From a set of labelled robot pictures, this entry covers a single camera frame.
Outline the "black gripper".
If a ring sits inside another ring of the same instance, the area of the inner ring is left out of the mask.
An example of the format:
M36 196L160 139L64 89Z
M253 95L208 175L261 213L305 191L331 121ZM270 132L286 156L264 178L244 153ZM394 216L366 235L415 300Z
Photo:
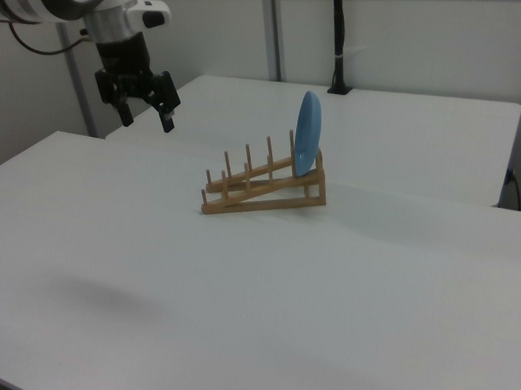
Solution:
M133 115L127 103L127 92L119 75L138 76L139 97L159 114L165 133L175 128L173 115L181 105L179 94L169 72L154 74L151 59L142 32L114 43L97 43L104 67L94 73L99 95L104 104L110 104L119 114L121 124L133 124Z

